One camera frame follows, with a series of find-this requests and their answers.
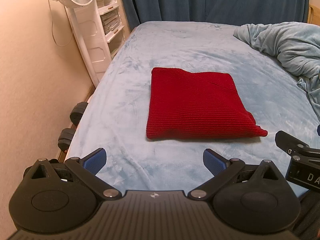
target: white shelf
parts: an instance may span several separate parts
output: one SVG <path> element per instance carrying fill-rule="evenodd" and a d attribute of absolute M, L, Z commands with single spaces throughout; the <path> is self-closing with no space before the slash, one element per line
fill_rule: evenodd
<path fill-rule="evenodd" d="M 106 35 L 107 43 L 113 40 L 113 38 L 123 29 L 123 25 L 118 26 L 114 31 L 110 31 Z"/>
<path fill-rule="evenodd" d="M 119 7 L 119 4 L 116 2 L 116 3 L 110 4 L 110 5 L 101 7 L 98 9 L 98 11 L 99 11 L 100 15 L 103 15 L 105 13 L 113 11 L 114 9 L 117 9 L 118 7 Z"/>
<path fill-rule="evenodd" d="M 124 42 L 122 42 L 117 49 L 115 49 L 111 52 L 112 59 L 116 56 L 116 54 L 118 53 L 119 49 L 122 47 L 123 44 L 124 44 Z"/>

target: light blue fleece blanket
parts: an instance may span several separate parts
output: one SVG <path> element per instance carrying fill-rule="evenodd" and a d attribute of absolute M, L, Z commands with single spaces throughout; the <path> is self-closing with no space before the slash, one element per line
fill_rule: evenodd
<path fill-rule="evenodd" d="M 108 155 L 97 176 L 119 189 L 190 190 L 212 178 L 203 164 L 211 148 L 248 164 L 272 160 L 283 175 L 290 156 L 275 144 L 283 130 L 320 148 L 319 121 L 305 92 L 279 62 L 233 36 L 238 26 L 195 22 L 147 22 L 130 35 L 98 85 L 71 142 L 67 158 L 99 147 Z M 266 137 L 212 140 L 148 140 L 146 125 L 154 67 L 229 73 L 247 111 Z M 297 196 L 306 191 L 291 184 Z"/>
<path fill-rule="evenodd" d="M 299 77 L 320 121 L 320 27 L 299 22 L 246 24 L 235 29 L 239 40 L 276 57 L 286 71 Z"/>

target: screw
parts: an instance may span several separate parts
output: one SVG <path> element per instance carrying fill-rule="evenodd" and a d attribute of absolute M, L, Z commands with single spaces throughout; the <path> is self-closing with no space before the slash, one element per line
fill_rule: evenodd
<path fill-rule="evenodd" d="M 117 191 L 116 189 L 106 189 L 103 192 L 103 195 L 106 197 L 116 197 L 119 195 L 119 191 Z"/>
<path fill-rule="evenodd" d="M 191 196 L 195 197 L 195 198 L 203 198 L 207 195 L 207 193 L 203 190 L 200 189 L 195 189 L 193 191 L 191 191 Z"/>

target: blue gripper pad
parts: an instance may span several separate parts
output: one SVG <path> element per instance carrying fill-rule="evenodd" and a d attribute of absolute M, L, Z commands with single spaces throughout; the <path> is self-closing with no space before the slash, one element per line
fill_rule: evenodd
<path fill-rule="evenodd" d="M 230 166 L 230 161 L 211 149 L 205 149 L 203 152 L 203 164 L 213 176 L 216 176 Z"/>
<path fill-rule="evenodd" d="M 86 157 L 81 159 L 82 166 L 96 175 L 107 163 L 107 153 L 105 149 L 98 148 Z"/>

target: fan stand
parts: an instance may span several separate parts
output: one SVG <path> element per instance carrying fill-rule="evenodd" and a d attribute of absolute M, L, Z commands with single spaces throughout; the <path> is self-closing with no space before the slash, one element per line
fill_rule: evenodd
<path fill-rule="evenodd" d="M 82 56 L 84 64 L 87 67 L 87 70 L 88 70 L 88 73 L 89 73 L 89 76 L 92 80 L 93 85 L 95 87 L 97 87 L 99 84 L 99 80 L 98 80 L 97 75 L 95 73 L 95 70 L 92 66 L 92 62 L 91 62 L 91 59 L 90 59 L 90 56 L 88 53 L 87 46 L 84 43 L 84 39 L 83 39 L 82 33 L 79 28 L 78 20 L 76 18 L 75 10 L 72 8 L 66 8 L 66 12 L 67 12 L 67 15 L 69 18 L 69 22 L 73 26 L 73 33 L 74 33 L 76 42 L 78 44 L 80 54 Z"/>

